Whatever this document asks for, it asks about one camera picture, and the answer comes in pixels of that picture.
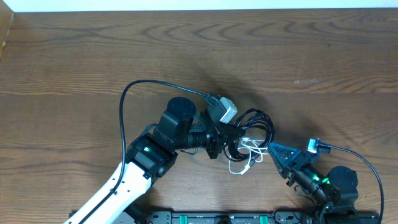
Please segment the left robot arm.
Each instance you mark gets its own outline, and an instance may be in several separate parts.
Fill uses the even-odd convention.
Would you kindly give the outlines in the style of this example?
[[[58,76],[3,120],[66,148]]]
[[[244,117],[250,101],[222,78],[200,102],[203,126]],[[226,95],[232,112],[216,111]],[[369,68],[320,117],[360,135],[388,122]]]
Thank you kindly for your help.
[[[130,143],[125,160],[67,223],[112,223],[166,174],[179,150],[204,148],[215,159],[244,136],[244,129],[224,121],[234,109],[230,100],[208,95],[206,102],[208,108],[198,114],[187,98],[169,100],[153,132],[146,131]]]

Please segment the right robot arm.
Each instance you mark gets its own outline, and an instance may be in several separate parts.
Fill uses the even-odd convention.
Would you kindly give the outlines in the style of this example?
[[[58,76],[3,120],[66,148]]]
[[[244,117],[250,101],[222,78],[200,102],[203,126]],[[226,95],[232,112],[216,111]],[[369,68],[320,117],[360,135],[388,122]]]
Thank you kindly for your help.
[[[268,153],[279,174],[290,187],[297,184],[317,206],[301,216],[302,223],[360,223],[354,208],[358,198],[358,177],[345,166],[332,168],[327,175],[317,171],[313,163],[321,153],[329,153],[331,146],[319,139],[309,140],[307,150],[270,143]]]

